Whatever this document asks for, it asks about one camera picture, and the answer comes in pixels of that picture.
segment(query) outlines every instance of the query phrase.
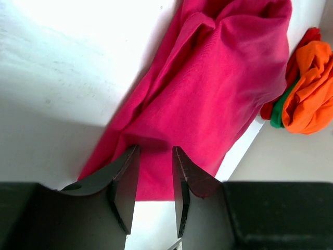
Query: cloth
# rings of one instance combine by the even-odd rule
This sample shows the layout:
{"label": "cloth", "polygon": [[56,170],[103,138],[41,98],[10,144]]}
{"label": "cloth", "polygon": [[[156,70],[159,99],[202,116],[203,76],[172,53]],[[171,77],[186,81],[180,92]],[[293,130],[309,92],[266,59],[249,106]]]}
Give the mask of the cloth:
{"label": "cloth", "polygon": [[271,126],[275,127],[277,129],[284,128],[285,126],[282,123],[282,110],[283,105],[289,96],[290,92],[293,90],[293,88],[296,86],[297,82],[300,80],[298,77],[292,86],[289,87],[289,89],[283,93],[283,95],[280,97],[280,99],[274,104],[273,110],[272,110],[272,116],[271,116]]}
{"label": "cloth", "polygon": [[291,133],[312,134],[333,118],[333,55],[328,43],[313,41],[296,51],[301,79],[283,106]]}
{"label": "cloth", "polygon": [[[318,28],[309,28],[299,44],[297,45],[296,49],[292,53],[288,63],[287,63],[287,70],[286,70],[286,80],[287,80],[287,87],[286,90],[295,82],[297,76],[299,75],[299,69],[296,62],[296,51],[305,45],[307,45],[311,41],[320,41],[322,38],[320,34],[320,29]],[[280,96],[274,99],[271,102],[265,103],[264,106],[260,110],[260,116],[264,120],[270,120],[272,116],[272,110],[274,103],[278,101]]]}
{"label": "cloth", "polygon": [[141,146],[137,200],[173,200],[172,146],[215,175],[286,87],[288,0],[184,0],[141,82],[79,179]]}

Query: white surface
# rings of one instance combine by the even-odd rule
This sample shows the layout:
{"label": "white surface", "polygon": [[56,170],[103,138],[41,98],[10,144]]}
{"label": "white surface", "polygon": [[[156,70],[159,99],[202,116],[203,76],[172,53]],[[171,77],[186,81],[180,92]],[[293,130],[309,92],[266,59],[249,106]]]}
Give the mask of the white surface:
{"label": "white surface", "polygon": [[[61,188],[76,179],[149,67],[175,2],[0,0],[0,180]],[[321,16],[320,1],[293,3],[291,47]],[[218,179],[229,178],[261,125],[230,150]],[[175,241],[172,202],[136,204],[127,250],[165,250]]]}
{"label": "white surface", "polygon": [[[318,1],[308,1],[308,5]],[[314,26],[323,4],[310,8]],[[333,1],[327,1],[322,18],[322,40],[333,47]],[[232,180],[333,182],[333,123],[312,134],[290,134],[266,123],[231,176]]]}

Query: green fabric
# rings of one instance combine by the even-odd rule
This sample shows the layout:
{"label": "green fabric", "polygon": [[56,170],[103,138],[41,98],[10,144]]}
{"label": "green fabric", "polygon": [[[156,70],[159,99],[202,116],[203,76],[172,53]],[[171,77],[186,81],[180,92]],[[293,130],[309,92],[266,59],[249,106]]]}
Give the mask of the green fabric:
{"label": "green fabric", "polygon": [[289,89],[280,97],[280,99],[274,104],[273,110],[272,110],[272,116],[271,116],[271,126],[275,127],[277,129],[284,128],[285,126],[282,123],[282,110],[283,105],[289,96],[290,92],[293,90],[293,88],[296,86],[298,81],[300,80],[300,77],[298,76],[296,81],[292,84],[292,86],[289,87]]}

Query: dark red fabric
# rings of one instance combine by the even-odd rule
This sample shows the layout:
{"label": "dark red fabric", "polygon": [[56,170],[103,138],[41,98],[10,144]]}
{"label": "dark red fabric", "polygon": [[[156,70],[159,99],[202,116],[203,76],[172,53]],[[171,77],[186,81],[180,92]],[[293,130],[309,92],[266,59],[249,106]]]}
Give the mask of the dark red fabric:
{"label": "dark red fabric", "polygon": [[215,175],[262,105],[286,88],[286,0],[184,0],[148,73],[80,179],[142,148],[137,200],[173,200],[172,146]]}
{"label": "dark red fabric", "polygon": [[[287,89],[295,82],[297,76],[299,75],[300,71],[296,62],[296,50],[300,47],[307,45],[311,41],[320,41],[322,38],[320,34],[320,29],[318,28],[309,28],[305,33],[304,37],[301,39],[299,44],[297,45],[296,49],[292,53],[288,63],[287,63],[287,70],[286,70],[286,80],[287,80]],[[265,103],[264,106],[260,110],[260,116],[264,120],[270,120],[272,116],[272,111],[274,104],[280,99],[281,96],[274,99],[271,102]]]}

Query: red cloth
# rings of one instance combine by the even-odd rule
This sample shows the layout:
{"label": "red cloth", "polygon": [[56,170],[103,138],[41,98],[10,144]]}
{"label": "red cloth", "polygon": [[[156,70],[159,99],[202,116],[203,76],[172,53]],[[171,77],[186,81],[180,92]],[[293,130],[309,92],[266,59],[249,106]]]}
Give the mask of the red cloth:
{"label": "red cloth", "polygon": [[[296,62],[296,50],[298,50],[300,47],[303,47],[307,45],[311,41],[320,41],[322,39],[322,36],[320,34],[320,29],[318,28],[309,28],[299,44],[297,45],[296,49],[292,53],[288,63],[287,63],[287,70],[286,70],[286,80],[287,80],[287,87],[285,89],[288,90],[290,86],[296,81],[297,76],[300,73],[300,70],[298,68],[297,62]],[[274,104],[280,99],[281,96],[274,99],[271,102],[265,103],[264,106],[260,110],[260,116],[264,120],[270,120],[272,116],[272,111]]]}
{"label": "red cloth", "polygon": [[288,0],[184,0],[148,73],[80,179],[142,148],[137,200],[173,200],[172,146],[215,175],[262,105],[286,88]]}

